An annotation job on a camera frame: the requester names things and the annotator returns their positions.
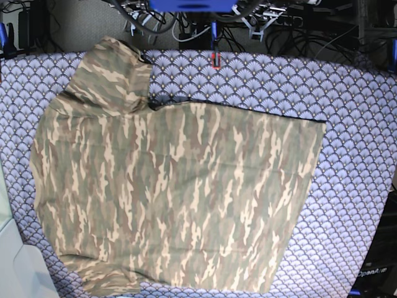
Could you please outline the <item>camouflage T-shirt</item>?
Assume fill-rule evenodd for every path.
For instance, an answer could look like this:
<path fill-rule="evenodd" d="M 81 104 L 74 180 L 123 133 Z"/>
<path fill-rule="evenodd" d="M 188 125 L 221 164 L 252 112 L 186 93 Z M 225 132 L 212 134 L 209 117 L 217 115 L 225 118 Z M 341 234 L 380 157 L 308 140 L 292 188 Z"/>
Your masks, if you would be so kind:
<path fill-rule="evenodd" d="M 326 124 L 202 102 L 153 109 L 151 71 L 104 37 L 45 109 L 30 168 L 47 240 L 94 296 L 142 281 L 267 292 Z"/>

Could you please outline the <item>purple fan-pattern table cloth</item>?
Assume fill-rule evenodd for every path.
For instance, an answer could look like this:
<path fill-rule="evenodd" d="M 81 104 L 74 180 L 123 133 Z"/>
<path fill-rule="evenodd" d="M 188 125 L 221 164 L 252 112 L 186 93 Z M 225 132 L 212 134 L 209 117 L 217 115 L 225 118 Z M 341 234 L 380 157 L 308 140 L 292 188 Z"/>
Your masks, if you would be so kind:
<path fill-rule="evenodd" d="M 269 297 L 347 297 L 372 243 L 396 171 L 396 77 L 304 58 L 208 52 L 145 53 L 156 105 L 204 100 L 327 123 L 310 193 Z M 48 103 L 69 83 L 81 53 L 1 63 L 1 164 L 24 243 L 41 252 L 61 297 L 85 297 L 43 236 L 29 153 Z"/>

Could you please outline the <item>white plastic bin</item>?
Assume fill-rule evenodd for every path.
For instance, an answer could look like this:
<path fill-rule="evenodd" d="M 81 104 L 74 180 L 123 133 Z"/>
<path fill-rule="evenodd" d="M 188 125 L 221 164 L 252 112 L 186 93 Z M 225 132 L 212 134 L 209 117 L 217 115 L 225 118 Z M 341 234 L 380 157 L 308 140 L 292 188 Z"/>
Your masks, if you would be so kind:
<path fill-rule="evenodd" d="M 25 245 L 1 174 L 1 297 L 58 297 L 40 250 Z"/>

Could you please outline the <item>black OpenArm box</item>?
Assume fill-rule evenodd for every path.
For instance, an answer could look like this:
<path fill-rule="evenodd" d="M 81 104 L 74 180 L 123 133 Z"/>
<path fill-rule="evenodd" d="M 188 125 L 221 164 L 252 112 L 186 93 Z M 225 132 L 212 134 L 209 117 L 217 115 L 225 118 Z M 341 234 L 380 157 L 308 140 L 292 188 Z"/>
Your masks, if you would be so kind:
<path fill-rule="evenodd" d="M 396 191 L 388 195 L 370 249 L 349 297 L 396 297 Z"/>

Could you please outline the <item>blue clamp right edge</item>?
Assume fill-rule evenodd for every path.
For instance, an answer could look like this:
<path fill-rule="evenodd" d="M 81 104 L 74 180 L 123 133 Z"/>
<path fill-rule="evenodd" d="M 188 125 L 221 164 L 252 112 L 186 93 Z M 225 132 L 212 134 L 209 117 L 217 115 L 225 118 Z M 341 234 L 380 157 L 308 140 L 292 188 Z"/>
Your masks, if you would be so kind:
<path fill-rule="evenodd" d="M 388 71 L 396 74 L 397 68 L 397 39 L 391 41 L 391 50 L 388 53 Z"/>

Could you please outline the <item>blue clamp edge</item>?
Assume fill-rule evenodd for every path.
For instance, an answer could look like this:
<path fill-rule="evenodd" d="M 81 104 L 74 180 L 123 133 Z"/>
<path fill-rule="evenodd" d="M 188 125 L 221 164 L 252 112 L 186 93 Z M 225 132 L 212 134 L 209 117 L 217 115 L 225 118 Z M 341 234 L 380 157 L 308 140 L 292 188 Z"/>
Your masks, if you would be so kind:
<path fill-rule="evenodd" d="M 5 59 L 12 59 L 17 56 L 17 49 L 14 45 L 14 26 L 11 22 L 1 22 L 1 50 Z"/>
<path fill-rule="evenodd" d="M 388 53 L 388 71 L 396 74 L 397 68 L 397 39 L 391 41 L 391 50 Z"/>

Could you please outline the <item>blue clamp left edge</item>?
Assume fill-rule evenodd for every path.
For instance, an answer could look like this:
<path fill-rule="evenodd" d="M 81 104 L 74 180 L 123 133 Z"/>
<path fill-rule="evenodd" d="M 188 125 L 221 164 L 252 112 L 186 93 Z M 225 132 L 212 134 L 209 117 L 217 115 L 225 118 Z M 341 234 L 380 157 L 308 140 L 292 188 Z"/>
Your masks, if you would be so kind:
<path fill-rule="evenodd" d="M 1 50 L 5 59 L 12 59 L 17 56 L 17 49 L 14 45 L 14 26 L 11 22 L 1 22 Z"/>

